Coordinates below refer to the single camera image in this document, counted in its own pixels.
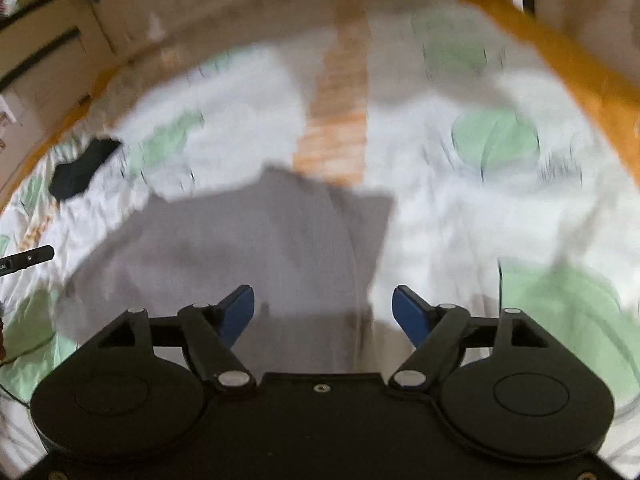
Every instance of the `bed sheet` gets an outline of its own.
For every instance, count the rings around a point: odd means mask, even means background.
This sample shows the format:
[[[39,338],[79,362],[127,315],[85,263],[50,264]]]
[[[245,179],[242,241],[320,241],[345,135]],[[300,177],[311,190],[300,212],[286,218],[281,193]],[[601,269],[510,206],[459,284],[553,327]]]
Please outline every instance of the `bed sheet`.
[[[364,368],[388,376],[412,351],[391,315],[400,283],[476,316],[496,316],[500,300],[520,307],[607,381],[617,414],[601,455],[636,475],[640,196],[632,178],[536,49],[477,7],[365,8],[336,0],[331,27],[217,54],[142,95],[148,74],[133,67],[116,76],[0,218],[0,255],[56,248],[52,262],[0,281],[9,351],[39,352],[0,368],[0,381],[28,398],[74,350],[49,317],[57,294],[151,193],[170,200],[234,189],[270,163],[394,197],[369,292]],[[124,146],[87,193],[56,203],[47,192],[55,165],[105,134]]]

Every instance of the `green circle print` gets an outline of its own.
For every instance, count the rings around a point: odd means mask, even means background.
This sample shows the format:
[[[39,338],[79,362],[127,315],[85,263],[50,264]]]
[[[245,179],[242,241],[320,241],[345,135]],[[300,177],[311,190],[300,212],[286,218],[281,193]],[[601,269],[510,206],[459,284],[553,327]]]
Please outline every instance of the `green circle print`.
[[[463,114],[453,124],[452,139],[460,159],[481,172],[537,161],[540,156],[536,127],[506,108]]]
[[[487,66],[484,43],[478,40],[436,40],[422,48],[427,70],[439,73],[480,73]]]

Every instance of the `orange blanket edge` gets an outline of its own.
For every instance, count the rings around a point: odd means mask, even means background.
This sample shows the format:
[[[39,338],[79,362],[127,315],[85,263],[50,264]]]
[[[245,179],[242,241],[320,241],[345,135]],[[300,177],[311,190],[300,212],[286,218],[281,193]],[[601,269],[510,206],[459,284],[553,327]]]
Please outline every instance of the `orange blanket edge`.
[[[16,189],[20,187],[20,184],[27,178],[33,168],[36,167],[38,161],[53,147],[55,146],[60,137],[74,124],[78,121],[84,119],[86,115],[89,113],[89,108],[94,99],[99,98],[104,91],[106,90],[109,82],[113,77],[118,73],[119,68],[111,68],[101,72],[96,78],[94,85],[91,90],[91,99],[85,101],[81,105],[78,105],[75,108],[72,108],[65,117],[54,127],[52,133],[49,137],[47,137],[44,142],[38,144],[32,151],[27,155],[20,169],[18,170],[17,176],[14,178],[14,182],[9,187],[9,191],[6,195],[6,198],[0,202],[0,214],[4,213],[6,206],[14,195]]]
[[[582,110],[604,131],[640,186],[640,89],[576,41],[507,0],[463,1],[479,6],[500,27],[537,48]]]

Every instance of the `white bed sheet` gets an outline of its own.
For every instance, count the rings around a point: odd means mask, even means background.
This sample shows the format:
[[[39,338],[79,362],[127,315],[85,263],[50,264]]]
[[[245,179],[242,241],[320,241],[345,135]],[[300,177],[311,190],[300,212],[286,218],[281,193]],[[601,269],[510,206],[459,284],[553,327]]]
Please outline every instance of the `white bed sheet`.
[[[589,269],[610,284],[619,309],[637,317],[638,190],[535,50],[453,0],[369,14],[367,25],[366,170],[355,190],[388,192],[396,208],[370,290],[376,322],[366,367],[388,376],[412,351],[391,315],[397,285],[432,304],[496,316],[501,261]],[[7,254],[43,222],[40,244],[56,248],[54,261],[0,280],[5,321],[36,287],[60,290],[151,192],[167,198],[218,192],[256,178],[267,162],[291,167],[326,69],[323,57],[337,37],[335,27],[319,28],[216,56],[146,93],[107,128],[123,104],[140,97],[147,74],[128,68],[116,76],[88,119],[31,178],[48,182],[55,164],[75,158],[96,135],[116,137],[124,148],[84,195],[52,209],[44,188],[28,200],[23,188],[0,218]],[[451,54],[455,45],[463,47]],[[512,146],[501,134],[491,140],[496,128],[536,139]],[[477,136],[484,136],[481,149]],[[487,148],[491,142],[497,147]],[[640,410],[624,401],[601,455],[634,476]],[[33,455],[20,457],[15,448],[0,442],[17,468],[30,465]]]

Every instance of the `black cloth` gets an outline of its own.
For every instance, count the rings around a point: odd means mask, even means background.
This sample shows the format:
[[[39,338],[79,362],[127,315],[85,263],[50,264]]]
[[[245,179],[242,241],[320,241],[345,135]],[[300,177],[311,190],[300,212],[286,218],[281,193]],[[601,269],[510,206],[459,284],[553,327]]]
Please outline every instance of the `black cloth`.
[[[92,176],[120,144],[119,140],[113,139],[92,140],[78,160],[56,166],[49,192],[60,202],[84,193]]]

